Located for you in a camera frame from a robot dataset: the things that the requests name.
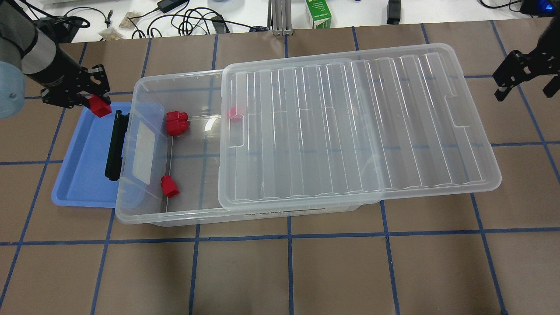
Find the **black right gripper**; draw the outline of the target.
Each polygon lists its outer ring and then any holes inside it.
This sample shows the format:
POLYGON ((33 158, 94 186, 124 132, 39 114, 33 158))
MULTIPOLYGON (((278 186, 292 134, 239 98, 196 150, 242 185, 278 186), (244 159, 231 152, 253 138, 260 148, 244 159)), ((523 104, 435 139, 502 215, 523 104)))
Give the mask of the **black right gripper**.
POLYGON ((542 90, 546 97, 551 98, 560 88, 559 71, 558 52, 540 52, 535 49, 523 54, 513 50, 493 73, 497 86, 495 97, 503 102, 514 87, 536 77, 552 74, 553 78, 542 90))

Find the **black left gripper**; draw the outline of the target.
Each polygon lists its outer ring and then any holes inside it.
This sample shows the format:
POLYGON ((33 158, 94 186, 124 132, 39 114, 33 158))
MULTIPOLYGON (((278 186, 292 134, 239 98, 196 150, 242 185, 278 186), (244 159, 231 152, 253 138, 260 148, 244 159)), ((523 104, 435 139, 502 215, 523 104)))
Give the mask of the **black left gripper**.
POLYGON ((110 84, 104 65, 95 65, 88 69, 78 66, 60 79, 57 85, 41 90, 42 101, 46 104, 72 109, 84 106, 89 109, 88 100, 92 95, 111 104, 110 84))

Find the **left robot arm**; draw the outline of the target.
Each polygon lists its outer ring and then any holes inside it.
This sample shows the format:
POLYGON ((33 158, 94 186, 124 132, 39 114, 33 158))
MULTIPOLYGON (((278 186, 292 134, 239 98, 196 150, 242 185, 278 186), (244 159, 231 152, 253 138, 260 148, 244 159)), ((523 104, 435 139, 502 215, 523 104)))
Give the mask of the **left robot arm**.
POLYGON ((0 116, 18 114, 25 102, 26 78, 43 88, 46 104, 71 109, 84 106, 103 117, 112 112, 105 68, 88 69, 39 30, 14 0, 0 6, 0 116))

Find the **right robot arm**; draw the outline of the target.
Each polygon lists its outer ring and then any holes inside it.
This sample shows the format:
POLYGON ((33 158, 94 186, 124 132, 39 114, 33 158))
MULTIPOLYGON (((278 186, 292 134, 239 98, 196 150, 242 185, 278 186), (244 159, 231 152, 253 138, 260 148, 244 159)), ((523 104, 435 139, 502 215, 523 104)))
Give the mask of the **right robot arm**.
POLYGON ((499 102, 504 101, 514 87, 539 76, 553 75, 542 90, 547 98, 553 97, 559 91, 559 35, 559 16, 554 16, 531 52, 509 52, 492 74, 497 86, 494 96, 499 102))

